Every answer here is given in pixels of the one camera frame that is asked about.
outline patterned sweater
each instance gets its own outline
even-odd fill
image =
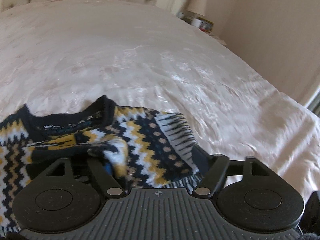
[[[192,190],[201,180],[191,154],[196,143],[182,114],[117,106],[106,96],[77,114],[38,117],[24,105],[0,123],[0,235],[19,230],[12,213],[17,193],[60,157],[102,157],[127,190]]]

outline gray ribbed plate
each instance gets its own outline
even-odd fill
[[[124,198],[108,200],[98,216],[81,228],[55,235],[25,229],[21,234],[30,240],[293,240],[299,236],[294,229],[246,232],[225,221],[210,200],[194,198],[184,188],[135,188]]]

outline lampshade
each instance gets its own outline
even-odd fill
[[[207,0],[190,0],[187,11],[205,16],[205,7]]]

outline bedspread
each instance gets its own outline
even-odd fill
[[[0,120],[23,103],[39,116],[75,113],[105,94],[119,105],[182,112],[207,152],[254,155],[305,200],[320,188],[318,117],[159,8],[97,0],[15,7],[0,14],[0,50]]]

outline black circular disc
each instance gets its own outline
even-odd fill
[[[63,189],[50,189],[41,192],[36,197],[36,204],[44,210],[59,210],[67,207],[72,202],[72,195]]]
[[[38,232],[63,232],[86,223],[97,212],[99,194],[78,181],[33,181],[13,202],[21,228]]]
[[[245,230],[268,233],[296,226],[304,211],[302,197],[290,185],[265,179],[225,187],[217,206],[226,220]]]
[[[281,197],[278,193],[269,189],[254,189],[245,194],[246,203],[260,210],[275,209],[281,204]]]

